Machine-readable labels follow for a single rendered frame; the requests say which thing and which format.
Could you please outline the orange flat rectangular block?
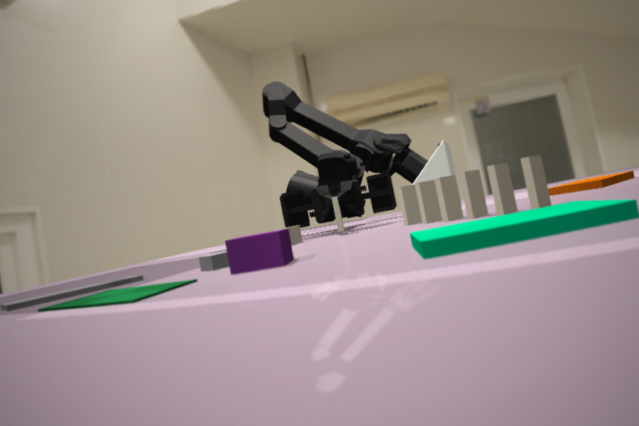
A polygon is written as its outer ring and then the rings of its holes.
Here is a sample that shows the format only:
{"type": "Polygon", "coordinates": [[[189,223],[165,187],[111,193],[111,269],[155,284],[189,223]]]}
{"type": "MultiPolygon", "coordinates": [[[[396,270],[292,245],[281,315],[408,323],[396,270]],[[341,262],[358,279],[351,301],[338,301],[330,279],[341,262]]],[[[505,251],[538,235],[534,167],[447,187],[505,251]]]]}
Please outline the orange flat rectangular block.
{"type": "Polygon", "coordinates": [[[634,171],[621,172],[621,173],[616,173],[616,174],[603,176],[603,177],[581,179],[579,181],[570,182],[570,183],[566,183],[556,187],[548,188],[548,191],[549,191],[549,195],[560,195],[560,194],[566,194],[571,192],[581,192],[581,191],[586,191],[591,189],[607,187],[618,182],[630,180],[632,178],[634,178],[634,171]]]}

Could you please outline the grey flat bar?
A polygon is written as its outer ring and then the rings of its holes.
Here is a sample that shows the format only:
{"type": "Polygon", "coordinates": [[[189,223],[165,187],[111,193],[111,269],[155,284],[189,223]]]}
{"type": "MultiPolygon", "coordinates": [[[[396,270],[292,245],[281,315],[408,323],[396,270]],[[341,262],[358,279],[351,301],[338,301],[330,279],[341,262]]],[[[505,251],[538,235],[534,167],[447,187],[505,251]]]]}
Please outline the grey flat bar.
{"type": "Polygon", "coordinates": [[[96,283],[96,284],[87,285],[84,287],[81,286],[71,290],[63,290],[57,293],[51,293],[48,295],[40,295],[33,298],[27,298],[25,300],[16,300],[11,303],[8,302],[8,303],[0,305],[1,311],[14,311],[16,309],[22,309],[28,306],[43,304],[50,301],[60,300],[63,298],[66,299],[75,295],[83,295],[86,293],[96,292],[98,290],[103,290],[107,288],[113,288],[113,287],[124,285],[124,284],[128,285],[130,283],[134,283],[143,279],[144,279],[143,275],[132,275],[132,276],[127,276],[121,279],[109,280],[103,283],[96,283]]]}

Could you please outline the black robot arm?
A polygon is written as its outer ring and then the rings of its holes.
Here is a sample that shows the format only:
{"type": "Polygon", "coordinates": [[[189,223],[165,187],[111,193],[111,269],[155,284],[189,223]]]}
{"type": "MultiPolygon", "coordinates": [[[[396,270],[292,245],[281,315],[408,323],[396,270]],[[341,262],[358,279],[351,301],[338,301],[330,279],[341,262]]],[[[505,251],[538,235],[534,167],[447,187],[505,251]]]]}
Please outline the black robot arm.
{"type": "Polygon", "coordinates": [[[414,183],[428,160],[412,149],[412,139],[403,133],[386,134],[374,129],[359,130],[306,105],[287,85],[274,81],[263,88],[263,113],[268,117],[272,141],[318,168],[319,176],[297,170],[286,192],[303,190],[306,205],[312,203],[311,189],[356,179],[364,172],[397,172],[414,183]],[[334,142],[347,151],[333,150],[290,122],[334,142]],[[393,156],[393,154],[396,154],[393,156]]]}

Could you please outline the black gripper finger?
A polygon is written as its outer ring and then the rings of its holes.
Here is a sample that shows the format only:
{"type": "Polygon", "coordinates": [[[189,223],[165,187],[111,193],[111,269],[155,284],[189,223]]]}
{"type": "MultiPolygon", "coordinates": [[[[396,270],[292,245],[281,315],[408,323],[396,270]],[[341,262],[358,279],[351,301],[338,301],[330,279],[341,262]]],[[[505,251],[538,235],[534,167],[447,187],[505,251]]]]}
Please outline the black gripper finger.
{"type": "Polygon", "coordinates": [[[313,187],[311,189],[311,197],[316,222],[328,223],[335,221],[335,211],[328,186],[313,187]]]}
{"type": "Polygon", "coordinates": [[[347,218],[362,216],[365,213],[360,184],[356,179],[341,182],[340,193],[337,195],[337,198],[340,209],[347,218]],[[358,204],[360,204],[360,206],[358,204]]]}

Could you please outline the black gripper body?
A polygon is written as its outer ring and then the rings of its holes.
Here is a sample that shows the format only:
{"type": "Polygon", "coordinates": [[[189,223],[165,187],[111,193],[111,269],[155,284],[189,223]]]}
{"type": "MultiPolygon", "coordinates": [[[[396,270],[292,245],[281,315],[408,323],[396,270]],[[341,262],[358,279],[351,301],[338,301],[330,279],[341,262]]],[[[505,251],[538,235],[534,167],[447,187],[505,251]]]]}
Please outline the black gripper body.
{"type": "MultiPolygon", "coordinates": [[[[387,172],[366,177],[369,192],[362,193],[362,201],[371,199],[373,213],[395,210],[396,196],[391,180],[387,172]]],[[[328,187],[330,195],[336,197],[340,193],[340,184],[328,187]]],[[[309,225],[309,210],[313,210],[313,203],[307,204],[303,190],[282,193],[279,197],[285,228],[309,225]]]]}

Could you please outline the green flat bar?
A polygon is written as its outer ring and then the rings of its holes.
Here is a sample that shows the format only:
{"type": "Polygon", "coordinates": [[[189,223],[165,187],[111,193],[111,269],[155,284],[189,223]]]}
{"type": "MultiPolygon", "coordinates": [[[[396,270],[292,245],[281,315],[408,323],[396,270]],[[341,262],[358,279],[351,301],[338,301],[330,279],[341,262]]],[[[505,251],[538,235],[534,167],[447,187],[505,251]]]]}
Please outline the green flat bar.
{"type": "Polygon", "coordinates": [[[410,233],[423,259],[639,218],[636,200],[574,201],[410,233]]]}

